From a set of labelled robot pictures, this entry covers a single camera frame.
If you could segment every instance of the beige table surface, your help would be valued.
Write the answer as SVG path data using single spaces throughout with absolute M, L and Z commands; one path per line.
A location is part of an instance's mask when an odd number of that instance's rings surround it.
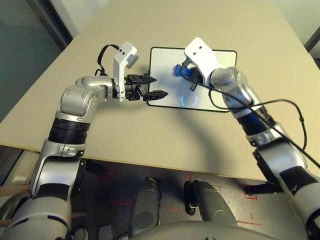
M 143 74 L 152 47 L 183 48 L 196 36 L 213 49 L 237 51 L 236 65 L 263 101 L 298 103 L 308 132 L 307 151 L 318 160 L 320 72 L 278 9 L 259 0 L 111 1 L 3 120 L 0 144 L 40 150 L 63 91 L 79 77 L 93 75 L 104 45 L 132 43 L 140 59 L 127 73 Z M 103 59 L 111 76 L 114 54 L 108 50 Z M 302 145 L 295 109 L 286 103 L 267 108 Z M 231 114 L 126 101 L 98 108 L 85 157 L 264 179 L 253 150 Z M 311 163 L 309 168 L 320 174 Z

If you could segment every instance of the black wire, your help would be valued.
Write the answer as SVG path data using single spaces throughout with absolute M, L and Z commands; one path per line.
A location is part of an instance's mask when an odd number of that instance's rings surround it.
M 105 71 L 105 68 L 102 66 L 102 63 L 101 63 L 102 57 L 104 56 L 105 51 L 107 50 L 108 47 L 113 47 L 114 49 L 119 50 L 119 46 L 117 46 L 115 44 L 108 44 L 108 45 L 105 45 L 102 48 L 102 50 L 101 50 L 101 52 L 100 52 L 100 54 L 98 56 L 98 59 L 97 59 L 97 63 L 100 66 L 101 69 L 95 70 L 95 73 L 94 73 L 95 76 L 98 74 L 98 72 L 100 72 L 100 76 L 108 76 L 108 74 Z
M 217 108 L 217 109 L 223 109 L 223 110 L 239 110 L 239 109 L 243 109 L 244 107 L 221 107 L 221 106 L 217 106 L 215 105 L 214 101 L 212 100 L 212 96 L 211 96 L 211 92 L 212 92 L 212 89 L 209 90 L 209 99 L 211 101 L 211 103 Z M 256 107 L 256 106 L 261 106 L 261 105 L 267 105 L 267 104 L 273 104 L 273 103 L 279 103 L 279 102 L 286 102 L 286 103 L 289 103 L 289 104 L 292 104 L 296 111 L 298 112 L 299 114 L 299 121 L 301 122 L 301 127 L 302 127 L 302 131 L 303 131 L 303 147 L 302 149 L 305 150 L 306 147 L 307 147 L 307 140 L 308 140 L 308 137 L 307 137 L 307 130 L 306 130 L 306 126 L 305 126 L 305 119 L 302 115 L 302 112 L 299 108 L 299 106 L 294 102 L 294 101 L 291 101 L 291 100 L 288 100 L 288 99 L 283 99 L 283 98 L 280 98 L 280 99 L 275 99 L 275 100 L 270 100 L 270 101 L 264 101 L 264 102 L 261 102 L 259 104 L 255 104 L 255 105 L 251 105 L 251 107 Z
M 237 97 L 229 94 L 229 93 L 226 93 L 226 92 L 223 92 L 223 91 L 220 91 L 216 88 L 213 88 L 213 87 L 209 87 L 209 86 L 205 86 L 201 83 L 197 83 L 197 82 L 194 82 L 192 81 L 190 78 L 186 77 L 183 73 L 182 73 L 182 67 L 180 68 L 179 72 L 181 74 L 181 76 L 194 83 L 194 84 L 198 84 L 202 87 L 205 87 L 206 89 L 209 89 L 209 90 L 212 90 L 212 91 L 215 91 L 215 92 L 218 92 L 218 93 L 221 93 L 229 98 L 232 98 L 234 100 L 236 100 L 238 103 L 242 104 L 243 107 L 249 109 L 257 118 L 259 118 L 261 121 L 263 121 L 269 128 L 273 129 L 275 132 L 277 132 L 281 137 L 283 137 L 286 141 L 288 141 L 289 143 L 291 143 L 293 146 L 295 146 L 303 155 L 305 155 L 314 165 L 316 165 L 319 169 L 320 169 L 320 163 L 318 163 L 312 156 L 310 156 L 305 150 L 303 150 L 298 144 L 296 144 L 293 140 L 291 140 L 289 137 L 287 137 L 285 134 L 283 134 L 282 132 L 280 132 L 278 129 L 276 129 L 275 127 L 273 127 L 272 125 L 270 125 L 262 116 L 260 116 L 258 113 L 255 112 L 255 110 L 252 109 L 251 106 L 245 104 L 243 101 L 241 101 L 240 99 L 238 99 Z

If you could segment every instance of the floor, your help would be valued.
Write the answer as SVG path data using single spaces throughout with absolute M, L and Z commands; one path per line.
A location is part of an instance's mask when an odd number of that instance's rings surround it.
M 106 161 L 93 161 L 108 171 L 105 176 L 86 172 L 82 190 L 74 196 L 72 211 L 86 216 L 72 220 L 72 229 L 85 227 L 89 239 L 98 239 L 99 227 L 111 225 L 113 239 L 128 231 L 135 194 L 145 178 L 161 180 L 161 224 L 200 221 L 199 210 L 189 216 L 184 210 L 183 185 L 201 179 L 212 184 L 232 210 L 238 225 L 281 240 L 307 239 L 303 224 L 293 212 L 284 193 L 248 196 L 244 185 L 262 184 L 259 180 L 236 179 L 211 174 L 169 170 Z

